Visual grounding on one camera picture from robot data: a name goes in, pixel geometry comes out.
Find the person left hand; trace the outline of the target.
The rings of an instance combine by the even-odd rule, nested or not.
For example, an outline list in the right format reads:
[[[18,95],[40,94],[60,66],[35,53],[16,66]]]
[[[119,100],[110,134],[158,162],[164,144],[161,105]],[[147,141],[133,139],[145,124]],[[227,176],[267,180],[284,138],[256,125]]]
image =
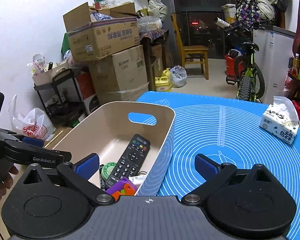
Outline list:
[[[13,165],[8,174],[6,174],[6,177],[3,179],[3,181],[0,183],[0,201],[2,197],[7,193],[7,190],[10,189],[13,185],[13,175],[17,175],[19,173],[18,169],[15,165]]]

